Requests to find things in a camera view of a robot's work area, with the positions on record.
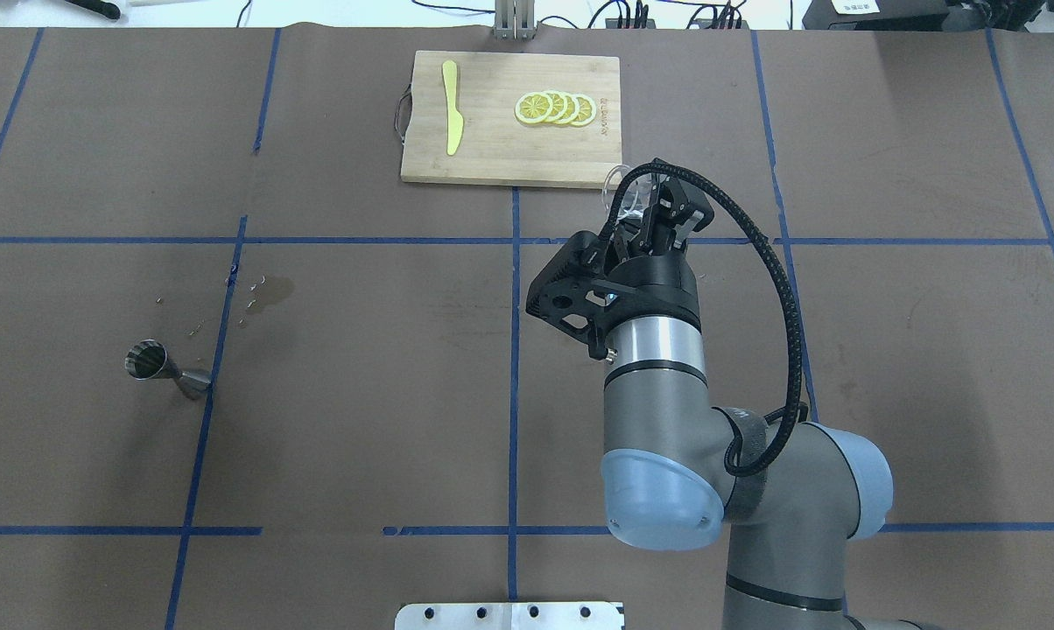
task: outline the black cable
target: black cable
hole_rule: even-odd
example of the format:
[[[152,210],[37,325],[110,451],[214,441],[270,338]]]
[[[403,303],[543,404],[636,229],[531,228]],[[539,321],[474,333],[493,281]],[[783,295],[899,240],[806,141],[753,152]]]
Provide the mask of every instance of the black cable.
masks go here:
[[[606,3],[601,4],[598,11],[593,14],[593,17],[590,18],[590,24],[588,24],[586,28],[593,28],[593,23],[597,22],[597,19],[601,16],[601,13],[604,13],[604,11],[608,8],[608,4],[617,4],[617,23],[621,23],[624,20],[624,12],[622,12],[622,9],[620,8],[622,4],[624,5],[624,11],[626,12],[630,11],[627,0],[608,0]]]
[[[419,7],[427,8],[446,8],[450,12],[471,12],[471,13],[495,13],[493,8],[477,8],[477,7],[450,7],[446,4],[427,4],[426,2],[419,2],[418,0],[411,0],[411,4],[417,4]]]
[[[239,8],[239,19],[235,20],[235,27],[238,28],[243,21],[243,13],[247,13],[247,8],[251,6],[251,3],[255,0],[247,0],[247,4],[243,4],[242,8]]]
[[[713,8],[715,11],[715,18],[718,17],[718,4],[702,4],[690,14],[690,20],[687,20],[686,23],[687,28],[690,28],[690,25],[695,24],[695,20],[699,19],[699,13],[702,13],[704,8]]]
[[[718,13],[718,28],[726,27],[726,20],[730,17],[730,12],[734,11],[734,3],[726,1],[726,6]]]
[[[562,17],[562,16],[546,16],[546,17],[544,17],[543,19],[539,20],[539,23],[544,23],[544,22],[545,22],[546,20],[562,20],[562,21],[564,21],[564,23],[568,23],[568,24],[570,24],[570,25],[571,25],[572,27],[574,27],[574,28],[579,28],[579,25],[578,25],[578,24],[575,24],[575,23],[572,23],[572,22],[571,22],[570,20],[568,20],[567,18],[564,18],[564,17]]]
[[[632,171],[628,172],[620,180],[617,192],[612,196],[612,203],[608,206],[606,223],[601,228],[601,232],[598,235],[597,247],[587,249],[586,254],[583,254],[582,264],[586,264],[587,267],[601,264],[603,248],[607,247],[607,243],[610,242],[613,232],[617,229],[617,218],[620,215],[620,206],[622,206],[624,193],[628,191],[628,186],[631,186],[631,183],[637,178],[644,175],[676,177],[682,179],[683,182],[692,184],[692,186],[710,196],[710,199],[718,202],[734,218],[738,227],[741,228],[741,231],[744,232],[744,235],[747,236],[748,242],[752,243],[757,254],[760,255],[760,259],[762,259],[764,268],[767,269],[767,274],[772,277],[773,284],[776,287],[776,293],[780,298],[780,308],[783,311],[783,331],[787,336],[788,347],[788,382],[786,401],[783,403],[783,417],[780,418],[780,427],[776,430],[776,437],[764,448],[764,452],[755,461],[748,462],[746,466],[739,466],[736,462],[740,458],[742,444],[741,434],[739,431],[736,431],[736,427],[734,440],[730,441],[730,446],[726,449],[726,457],[724,457],[726,472],[730,475],[750,476],[757,474],[766,469],[768,464],[774,462],[783,448],[787,446],[788,439],[792,437],[792,431],[795,430],[796,421],[800,414],[799,392],[803,387],[803,328],[799,320],[799,302],[796,299],[795,291],[792,290],[792,282],[788,280],[787,273],[783,270],[783,263],[780,263],[780,259],[776,256],[776,251],[773,251],[773,247],[767,243],[767,236],[757,228],[756,223],[752,222],[752,219],[748,218],[748,215],[741,209],[740,204],[735,202],[730,196],[726,195],[726,192],[716,186],[715,183],[702,175],[687,168],[675,166],[675,164],[664,161],[640,164],[640,166],[632,169]]]

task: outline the wooden cutting board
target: wooden cutting board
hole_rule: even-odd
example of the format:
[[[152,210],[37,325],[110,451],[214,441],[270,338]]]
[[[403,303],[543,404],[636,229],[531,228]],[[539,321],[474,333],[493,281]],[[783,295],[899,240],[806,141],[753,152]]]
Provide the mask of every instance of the wooden cutting board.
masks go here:
[[[442,63],[447,59],[457,64],[457,109],[464,116],[453,156],[446,146]],[[597,119],[581,127],[516,120],[520,97],[544,90],[593,97]],[[418,51],[411,95],[404,182],[600,189],[622,162],[617,57]]]

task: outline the yellow knife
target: yellow knife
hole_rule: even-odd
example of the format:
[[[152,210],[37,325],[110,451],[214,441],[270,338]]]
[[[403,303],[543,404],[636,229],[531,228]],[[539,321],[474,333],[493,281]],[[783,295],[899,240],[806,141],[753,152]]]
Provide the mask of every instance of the yellow knife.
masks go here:
[[[464,133],[464,116],[456,109],[456,61],[446,59],[442,64],[442,78],[446,81],[446,153],[453,155],[461,146],[461,135]]]

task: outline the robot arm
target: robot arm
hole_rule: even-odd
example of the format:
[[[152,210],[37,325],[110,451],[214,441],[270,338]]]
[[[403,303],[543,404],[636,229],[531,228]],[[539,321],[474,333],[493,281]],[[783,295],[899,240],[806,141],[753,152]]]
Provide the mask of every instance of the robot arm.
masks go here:
[[[651,203],[620,219],[624,192],[644,175],[653,177]],[[710,408],[698,284],[685,256],[690,232],[713,220],[706,195],[746,232],[782,298],[788,397],[767,417]],[[636,168],[599,235],[571,236],[531,282],[527,313],[607,362],[608,530],[646,550],[695,550],[730,524],[726,630],[935,628],[843,614],[846,540],[884,524],[892,475],[867,439],[802,422],[795,295],[767,239],[715,184],[660,160]]]

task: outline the cutting board handle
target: cutting board handle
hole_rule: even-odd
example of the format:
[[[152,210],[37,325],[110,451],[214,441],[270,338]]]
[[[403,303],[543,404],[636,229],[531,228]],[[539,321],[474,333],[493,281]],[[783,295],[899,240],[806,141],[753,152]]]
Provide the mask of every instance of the cutting board handle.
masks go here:
[[[406,131],[411,126],[411,119],[408,116],[406,119],[406,126],[403,126],[403,103],[406,101],[411,101],[411,113],[414,111],[414,101],[411,99],[411,87],[407,85],[406,90],[403,91],[403,96],[398,97],[398,103],[395,103],[395,135],[398,136],[398,141],[406,146]]]

